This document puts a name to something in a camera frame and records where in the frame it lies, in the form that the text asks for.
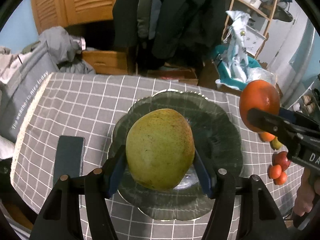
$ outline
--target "table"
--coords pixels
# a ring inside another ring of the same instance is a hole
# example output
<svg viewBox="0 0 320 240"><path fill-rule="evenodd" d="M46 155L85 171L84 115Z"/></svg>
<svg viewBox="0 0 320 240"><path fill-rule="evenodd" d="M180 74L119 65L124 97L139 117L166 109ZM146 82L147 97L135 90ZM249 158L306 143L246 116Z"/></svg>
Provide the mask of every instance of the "table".
<svg viewBox="0 0 320 240"><path fill-rule="evenodd" d="M242 139L242 177L260 175L282 214L294 204L303 168L292 163L284 185L276 186L267 176L275 152L257 133L248 130L239 114L239 97L182 83L138 76L106 76L53 73L44 81L28 109L20 130L11 183L23 200L39 213L52 189L53 167L60 135L81 136L86 140L83 175L102 165L116 122L135 101L166 89L195 91L221 106L238 129ZM106 200L120 240L201 239L210 214L190 221L159 221L144 215L118 193ZM241 197L234 204L228 239L235 239ZM84 196L80 209L85 239L91 239Z"/></svg>

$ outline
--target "checkered tablecloth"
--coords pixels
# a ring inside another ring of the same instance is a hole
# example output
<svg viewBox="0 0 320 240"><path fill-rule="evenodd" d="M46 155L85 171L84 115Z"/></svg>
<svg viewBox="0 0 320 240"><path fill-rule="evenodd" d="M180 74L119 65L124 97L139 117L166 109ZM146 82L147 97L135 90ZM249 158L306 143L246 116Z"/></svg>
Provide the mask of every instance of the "checkered tablecloth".
<svg viewBox="0 0 320 240"><path fill-rule="evenodd" d="M242 138L241 176L260 175L282 214L292 208L303 168L291 164L287 182L276 186L267 176L274 150L248 130L239 114L239 97L211 89L135 76L79 75L54 73L40 97L12 166L12 185L24 201L39 212L52 189L53 167L60 135L81 136L86 140L83 174L102 165L116 122L136 100L165 89L196 91L217 103L228 114ZM190 221L158 221L144 215L117 193L106 200L114 228L120 240L200 239L210 214ZM236 197L229 239L235 239L241 198ZM91 239L84 197L80 209L85 239Z"/></svg>

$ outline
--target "yellow pear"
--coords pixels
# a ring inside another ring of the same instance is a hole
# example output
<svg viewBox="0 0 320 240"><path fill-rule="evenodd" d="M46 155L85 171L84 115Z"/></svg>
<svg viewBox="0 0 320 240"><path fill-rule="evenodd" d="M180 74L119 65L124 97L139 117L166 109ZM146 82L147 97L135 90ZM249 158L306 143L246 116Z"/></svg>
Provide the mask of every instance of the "yellow pear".
<svg viewBox="0 0 320 240"><path fill-rule="evenodd" d="M271 142L270 145L272 149L279 150L282 147L282 143L278 141L278 137L275 137Z"/></svg>
<svg viewBox="0 0 320 240"><path fill-rule="evenodd" d="M137 120L126 139L133 179L165 191L176 187L193 162L195 146L187 120L173 109L152 111Z"/></svg>

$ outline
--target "human hand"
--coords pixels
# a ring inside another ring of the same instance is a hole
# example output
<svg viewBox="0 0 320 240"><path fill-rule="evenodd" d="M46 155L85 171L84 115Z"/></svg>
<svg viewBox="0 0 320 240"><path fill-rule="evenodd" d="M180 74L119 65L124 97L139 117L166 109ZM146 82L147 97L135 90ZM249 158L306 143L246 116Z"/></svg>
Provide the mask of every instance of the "human hand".
<svg viewBox="0 0 320 240"><path fill-rule="evenodd" d="M293 212L299 216L303 216L305 212L309 213L312 209L312 201L316 193L320 195L320 179L316 180L313 188L308 182L309 176L310 170L305 168L293 207Z"/></svg>

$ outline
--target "wooden rack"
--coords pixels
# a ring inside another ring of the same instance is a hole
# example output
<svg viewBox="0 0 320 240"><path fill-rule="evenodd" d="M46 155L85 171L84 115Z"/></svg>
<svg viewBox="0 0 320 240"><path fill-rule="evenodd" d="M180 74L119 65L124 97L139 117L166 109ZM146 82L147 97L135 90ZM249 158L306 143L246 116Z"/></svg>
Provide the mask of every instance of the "wooden rack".
<svg viewBox="0 0 320 240"><path fill-rule="evenodd" d="M263 36L266 37L268 31L269 31L269 28L270 28L270 24L271 24L271 21L273 19L273 16L275 14L275 11L276 11L276 5L278 3L278 0L274 0L274 3L272 6L270 6L270 15L266 15L265 13L263 13L261 10L253 7L252 5L248 4L247 2L243 1L243 0L231 0L230 2L230 6L229 6L229 10L232 11L233 9L233 5L234 5L234 2L235 1L238 1L242 4L244 4L245 6L247 6L251 12L255 11L257 14L261 15L262 17L264 17L268 22L267 22L267 25L266 25L266 28L263 32ZM224 30L223 30L223 34L222 34L222 37L224 37L224 34L227 30L227 27L228 27L228 21L229 21L229 16L227 16L227 19L225 21L225 27L224 27ZM259 55L259 53L261 52L261 49L263 48L263 44L260 46L260 48L258 49L256 55L254 56L254 58L257 58L257 56Z"/></svg>

